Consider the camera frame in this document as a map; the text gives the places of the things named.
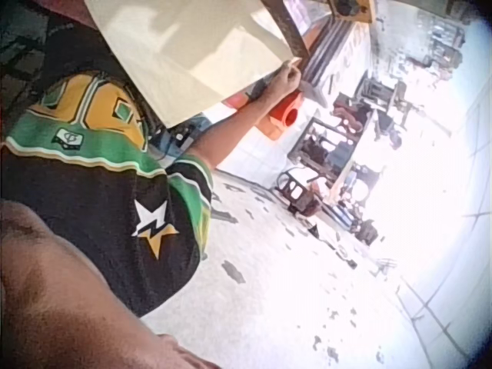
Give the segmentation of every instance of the patch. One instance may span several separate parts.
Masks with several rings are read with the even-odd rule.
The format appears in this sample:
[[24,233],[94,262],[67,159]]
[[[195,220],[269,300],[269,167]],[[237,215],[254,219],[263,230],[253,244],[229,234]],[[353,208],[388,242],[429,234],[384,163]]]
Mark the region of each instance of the patch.
[[84,135],[60,128],[56,132],[52,142],[59,144],[64,150],[80,150],[84,142]]

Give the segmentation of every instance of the concrete floor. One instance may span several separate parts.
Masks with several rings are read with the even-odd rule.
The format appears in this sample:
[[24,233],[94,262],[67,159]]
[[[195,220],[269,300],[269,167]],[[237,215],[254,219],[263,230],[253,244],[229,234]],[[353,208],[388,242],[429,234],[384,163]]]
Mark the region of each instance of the concrete floor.
[[261,188],[216,174],[214,192],[207,257],[143,318],[153,331],[224,368],[428,367],[394,294],[364,262],[352,270]]

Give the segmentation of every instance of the sleeve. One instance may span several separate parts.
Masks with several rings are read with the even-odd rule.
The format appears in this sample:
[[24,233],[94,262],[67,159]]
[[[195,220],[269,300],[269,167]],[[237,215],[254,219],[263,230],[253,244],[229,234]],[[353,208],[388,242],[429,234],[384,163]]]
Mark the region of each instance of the sleeve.
[[169,186],[184,200],[194,236],[202,252],[208,239],[211,217],[212,176],[208,167],[198,158],[182,155],[166,169]]

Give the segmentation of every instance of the red object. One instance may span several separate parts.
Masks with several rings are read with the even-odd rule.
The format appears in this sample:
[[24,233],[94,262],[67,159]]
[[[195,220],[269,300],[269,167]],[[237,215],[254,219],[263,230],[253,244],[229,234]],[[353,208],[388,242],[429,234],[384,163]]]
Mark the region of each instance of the red object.
[[256,128],[272,141],[277,141],[285,130],[295,123],[302,101],[302,93],[295,90],[271,109],[268,116],[261,119]]

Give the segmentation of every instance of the shirt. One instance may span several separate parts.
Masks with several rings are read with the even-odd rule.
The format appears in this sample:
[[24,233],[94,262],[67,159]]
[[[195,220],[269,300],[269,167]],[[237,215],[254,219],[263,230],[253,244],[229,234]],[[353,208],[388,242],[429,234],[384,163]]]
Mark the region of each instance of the shirt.
[[165,170],[147,140],[131,96],[93,74],[50,88],[2,142],[2,197],[81,250],[138,316],[190,280],[211,214],[207,167],[184,155]]

